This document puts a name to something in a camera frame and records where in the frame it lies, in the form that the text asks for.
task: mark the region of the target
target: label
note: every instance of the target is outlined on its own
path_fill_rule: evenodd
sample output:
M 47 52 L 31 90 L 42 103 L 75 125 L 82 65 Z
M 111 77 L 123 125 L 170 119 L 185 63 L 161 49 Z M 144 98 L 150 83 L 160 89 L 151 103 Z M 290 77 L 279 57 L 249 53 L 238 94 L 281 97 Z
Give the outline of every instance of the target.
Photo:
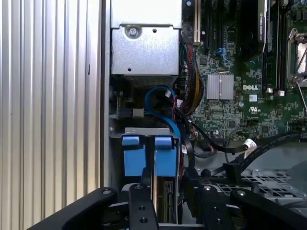
M 166 92 L 165 92 L 165 97 L 170 97 L 172 95 L 172 93 L 171 93 L 171 91 L 170 90 L 167 90 Z
M 187 154 L 187 147 L 185 145 L 181 145 L 181 150 L 183 154 Z
M 259 113 L 259 112 L 261 112 L 261 110 L 260 110 L 259 108 L 254 107 L 254 106 L 251 106 L 251 107 L 249 108 L 249 111 L 250 111 L 251 113 Z
M 259 90 L 257 85 L 243 85 L 243 90 Z
M 257 95 L 256 94 L 251 94 L 249 96 L 249 102 L 257 102 Z
M 182 103 L 183 103 L 183 100 L 177 99 L 177 107 L 178 108 L 181 106 Z

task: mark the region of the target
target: metal bracket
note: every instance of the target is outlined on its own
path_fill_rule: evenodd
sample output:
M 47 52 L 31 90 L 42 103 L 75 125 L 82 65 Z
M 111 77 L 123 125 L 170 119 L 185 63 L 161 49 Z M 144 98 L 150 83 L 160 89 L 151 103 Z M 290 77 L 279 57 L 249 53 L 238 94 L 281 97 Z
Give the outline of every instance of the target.
M 293 64 L 291 58 L 291 47 L 294 43 L 306 43 L 307 42 L 307 33 L 299 34 L 296 28 L 293 28 L 289 34 L 288 46 L 287 46 L 287 80 L 291 89 L 294 89 L 295 86 L 298 87 L 307 87 L 307 78 L 304 76 L 298 76 L 298 70 L 304 61 L 304 58 L 307 53 L 307 48 L 304 51 L 304 54 L 299 61 L 298 66 L 295 69 L 295 73 L 291 73 L 291 65 Z

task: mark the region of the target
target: ram slot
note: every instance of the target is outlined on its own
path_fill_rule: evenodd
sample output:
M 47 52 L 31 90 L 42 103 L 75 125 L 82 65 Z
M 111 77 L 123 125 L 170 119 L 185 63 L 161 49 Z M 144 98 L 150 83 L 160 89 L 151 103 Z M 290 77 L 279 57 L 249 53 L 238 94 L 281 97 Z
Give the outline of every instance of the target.
M 271 26 L 270 26 L 270 18 L 271 18 L 271 7 L 270 7 L 270 1 L 268 1 L 268 10 L 267 10 L 267 16 L 266 16 L 266 24 L 268 25 L 266 27 L 266 46 L 264 47 L 264 51 L 262 54 L 262 82 L 261 82 L 261 88 L 262 92 L 265 92 L 267 90 L 267 76 L 268 76 L 268 52 L 269 52 L 269 39 L 272 37 L 271 34 Z
M 285 90 L 286 82 L 286 62 L 287 62 L 287 9 L 279 6 L 278 14 L 278 33 L 277 33 L 277 71 L 276 71 L 276 88 Z
M 223 27 L 223 20 L 224 20 L 224 0 L 217 1 L 216 7 L 216 49 L 223 48 L 223 39 L 224 39 L 224 27 Z
M 201 14 L 201 40 L 205 50 L 209 51 L 211 47 L 212 30 L 212 0 L 206 0 Z

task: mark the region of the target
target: pcie slot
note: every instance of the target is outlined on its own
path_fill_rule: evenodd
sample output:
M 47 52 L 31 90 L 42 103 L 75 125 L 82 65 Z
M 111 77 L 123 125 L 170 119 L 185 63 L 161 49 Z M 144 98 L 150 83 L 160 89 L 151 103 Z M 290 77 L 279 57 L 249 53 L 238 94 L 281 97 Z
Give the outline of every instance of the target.
M 202 8 L 201 40 L 206 50 L 210 50 L 212 30 L 212 0 L 206 0 Z
M 276 88 L 282 91 L 285 90 L 285 82 L 286 82 L 287 39 L 288 39 L 287 10 L 279 6 L 278 35 L 277 35 Z
M 195 0 L 194 5 L 194 43 L 201 43 L 201 0 Z
M 217 1 L 216 7 L 216 49 L 223 47 L 223 20 L 224 20 L 224 0 Z

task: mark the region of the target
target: black plastic bracket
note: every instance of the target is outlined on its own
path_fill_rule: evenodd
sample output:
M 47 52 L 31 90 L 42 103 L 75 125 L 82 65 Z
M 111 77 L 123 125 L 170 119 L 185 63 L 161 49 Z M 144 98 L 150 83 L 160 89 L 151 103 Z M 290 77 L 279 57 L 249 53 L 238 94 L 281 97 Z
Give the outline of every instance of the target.
M 150 188 L 141 184 L 129 189 L 129 222 L 131 230 L 158 230 L 159 225 L 150 199 Z
M 200 184 L 198 188 L 200 197 L 200 213 L 202 222 L 207 230 L 234 230 L 231 216 L 225 202 L 214 186 Z
M 236 163 L 224 163 L 223 167 L 229 180 L 234 181 L 235 183 L 238 183 L 242 180 L 240 165 Z

